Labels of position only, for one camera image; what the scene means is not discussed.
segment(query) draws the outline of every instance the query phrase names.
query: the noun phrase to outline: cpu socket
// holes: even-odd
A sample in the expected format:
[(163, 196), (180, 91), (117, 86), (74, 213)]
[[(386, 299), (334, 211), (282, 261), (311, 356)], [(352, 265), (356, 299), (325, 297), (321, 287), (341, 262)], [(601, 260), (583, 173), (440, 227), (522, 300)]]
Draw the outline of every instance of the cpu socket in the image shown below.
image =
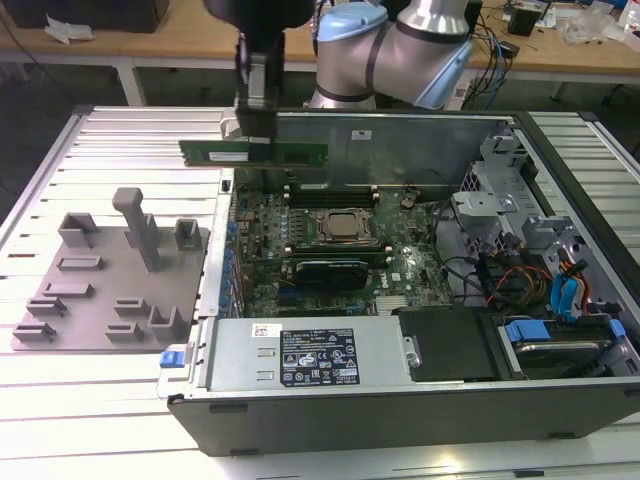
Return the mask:
[(315, 215), (318, 243), (367, 243), (371, 241), (369, 214), (358, 208), (326, 210)]

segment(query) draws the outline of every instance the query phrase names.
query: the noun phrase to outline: floor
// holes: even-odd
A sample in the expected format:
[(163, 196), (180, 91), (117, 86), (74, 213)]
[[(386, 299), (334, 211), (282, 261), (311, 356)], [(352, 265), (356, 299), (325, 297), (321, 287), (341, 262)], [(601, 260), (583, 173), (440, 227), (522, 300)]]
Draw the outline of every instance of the floor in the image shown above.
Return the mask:
[[(126, 105), (120, 84), (109, 68), (51, 66), (43, 72), (32, 67), (29, 76), (27, 83), (9, 81), (0, 86), (0, 222), (55, 141), (74, 102)], [(150, 105), (228, 106), (233, 102), (231, 71), (144, 69), (141, 77)], [(311, 97), (314, 84), (312, 74), (288, 73), (284, 106), (300, 106)], [(553, 90), (550, 83), (507, 81), (490, 110), (591, 111), (627, 149), (638, 150), (640, 88), (624, 87), (610, 105), (603, 105), (602, 99), (611, 88), (572, 84), (562, 101), (556, 103), (549, 98)], [(640, 159), (640, 152), (635, 153)]]

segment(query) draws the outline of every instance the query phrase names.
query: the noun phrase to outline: blue cable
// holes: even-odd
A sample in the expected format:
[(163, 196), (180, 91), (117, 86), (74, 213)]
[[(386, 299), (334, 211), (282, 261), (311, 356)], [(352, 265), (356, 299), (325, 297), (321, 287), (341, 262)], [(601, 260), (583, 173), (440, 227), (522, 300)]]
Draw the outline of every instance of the blue cable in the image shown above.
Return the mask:
[(496, 95), (498, 94), (498, 88), (500, 87), (500, 82), (502, 81), (502, 72), (503, 69), (506, 68), (506, 63), (504, 61), (504, 57), (502, 56), (502, 50), (500, 49), (500, 42), (498, 42), (498, 39), (495, 35), (491, 35), (491, 41), (493, 42), (494, 50), (498, 52), (498, 75), (493, 82), (493, 89), (483, 110), (488, 109), (493, 103), (493, 100), (496, 98)]
[(491, 42), (491, 48), (498, 53), (498, 62), (496, 65), (497, 76), (492, 83), (491, 93), (489, 94), (489, 99), (487, 100), (487, 104), (483, 108), (483, 110), (486, 110), (487, 108), (489, 108), (493, 100), (496, 98), (496, 95), (498, 94), (498, 88), (500, 87), (502, 72), (504, 68), (506, 68), (506, 62), (504, 60), (504, 57), (502, 56), (502, 50), (500, 49), (500, 42), (498, 42), (498, 39), (495, 35), (492, 34), (491, 36), (489, 36), (489, 35), (482, 35), (480, 33), (477, 33), (475, 35), (480, 38), (489, 40)]

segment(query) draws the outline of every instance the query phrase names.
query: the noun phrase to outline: slotted aluminum surface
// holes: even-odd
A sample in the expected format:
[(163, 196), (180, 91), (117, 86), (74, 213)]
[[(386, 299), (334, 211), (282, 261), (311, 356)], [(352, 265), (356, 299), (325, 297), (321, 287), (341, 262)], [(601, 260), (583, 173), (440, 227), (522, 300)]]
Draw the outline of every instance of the slotted aluminum surface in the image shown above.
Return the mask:
[[(560, 157), (636, 261), (640, 261), (640, 167), (599, 122), (577, 113), (532, 113)], [(538, 181), (558, 215), (564, 206)]]
[[(74, 117), (41, 172), (42, 185), (32, 185), (24, 208), (0, 230), (0, 239), (9, 233), (0, 250), (3, 479), (502, 479), (520, 469), (544, 469), (545, 478), (637, 478), (638, 415), (579, 440), (212, 459), (156, 398), (157, 355), (11, 352), (11, 330), (58, 248), (65, 209), (94, 213), (99, 225), (123, 225), (109, 209), (111, 195), (134, 184), (159, 225), (173, 225), (180, 215), (211, 225), (219, 176), (185, 171), (177, 141), (219, 138), (220, 115), (221, 109), (104, 108)], [(340, 429), (340, 412), (335, 422), (336, 434), (349, 434)]]

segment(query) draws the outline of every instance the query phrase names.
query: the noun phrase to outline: power supply label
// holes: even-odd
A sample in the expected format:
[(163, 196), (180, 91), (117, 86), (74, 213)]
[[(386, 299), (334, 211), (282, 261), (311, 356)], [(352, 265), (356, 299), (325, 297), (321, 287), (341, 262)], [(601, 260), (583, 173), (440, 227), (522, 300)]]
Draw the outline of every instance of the power supply label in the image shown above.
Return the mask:
[(358, 385), (353, 329), (282, 330), (280, 383), (285, 387)]

